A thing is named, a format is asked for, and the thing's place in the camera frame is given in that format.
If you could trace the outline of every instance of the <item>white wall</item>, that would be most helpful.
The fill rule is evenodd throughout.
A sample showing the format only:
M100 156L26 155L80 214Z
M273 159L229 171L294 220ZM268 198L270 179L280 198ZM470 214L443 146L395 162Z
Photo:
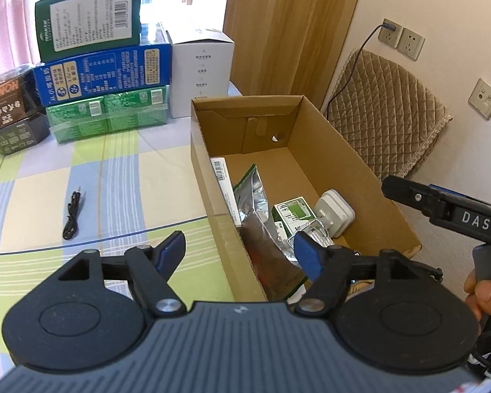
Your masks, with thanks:
M467 103L479 77L491 85L491 0L359 0L329 96L349 53L384 17L426 38L420 57L408 59L378 41L377 34L365 48L416 75L454 115L412 179L491 202L491 120ZM436 228L409 208L401 210L424 246L417 259L441 267L445 285L464 296L477 242Z

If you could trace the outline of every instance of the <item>power socket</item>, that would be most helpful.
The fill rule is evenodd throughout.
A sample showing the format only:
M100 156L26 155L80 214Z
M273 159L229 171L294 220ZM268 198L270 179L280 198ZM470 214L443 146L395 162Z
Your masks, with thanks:
M421 35L411 31L410 29L404 28L404 32L400 37L400 41L398 42L398 47L396 49L415 61L420 55L420 51L422 50L425 40L426 39Z
M485 119L491 118L491 86L482 78L478 79L477 85L475 85L468 102L480 112Z
M383 23L394 25L396 29L394 31L391 31L390 29L381 27L380 32L378 33L378 39L383 43L386 43L388 46L396 48L396 46L398 46L398 41L400 40L400 36L402 35L402 30L404 29L404 27L389 19L384 19Z

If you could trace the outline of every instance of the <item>brown label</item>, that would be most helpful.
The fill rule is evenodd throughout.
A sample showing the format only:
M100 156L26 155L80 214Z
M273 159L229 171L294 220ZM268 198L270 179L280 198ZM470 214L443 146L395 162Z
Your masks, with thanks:
M0 84L0 128L26 117L18 80Z

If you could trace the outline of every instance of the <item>wooden panel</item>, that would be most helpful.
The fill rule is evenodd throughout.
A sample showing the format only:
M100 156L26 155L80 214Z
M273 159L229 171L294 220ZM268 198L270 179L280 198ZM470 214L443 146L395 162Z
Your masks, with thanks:
M244 95L304 94L320 107L357 0L227 0L231 81Z

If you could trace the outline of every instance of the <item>white charger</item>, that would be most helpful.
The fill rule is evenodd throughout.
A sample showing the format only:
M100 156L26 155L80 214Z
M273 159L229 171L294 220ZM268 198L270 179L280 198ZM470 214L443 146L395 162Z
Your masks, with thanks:
M330 223L328 232L331 238L338 238L355 220L353 208L334 189L322 194L314 210L317 217L323 217Z

